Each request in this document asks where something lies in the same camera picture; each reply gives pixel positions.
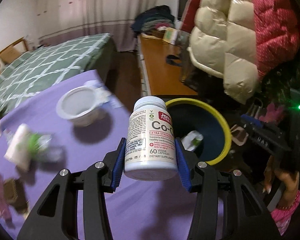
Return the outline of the person right hand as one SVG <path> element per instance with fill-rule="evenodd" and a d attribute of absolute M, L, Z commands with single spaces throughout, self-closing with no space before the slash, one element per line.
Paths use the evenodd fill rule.
<path fill-rule="evenodd" d="M 277 207 L 284 210 L 289 209 L 293 206 L 299 190 L 299 175 L 299 172 L 290 173 L 279 168 L 278 161 L 271 155 L 264 171 L 264 187 L 262 193 L 270 193 L 273 178 L 279 179 L 284 183 L 285 190 L 282 193 Z"/>

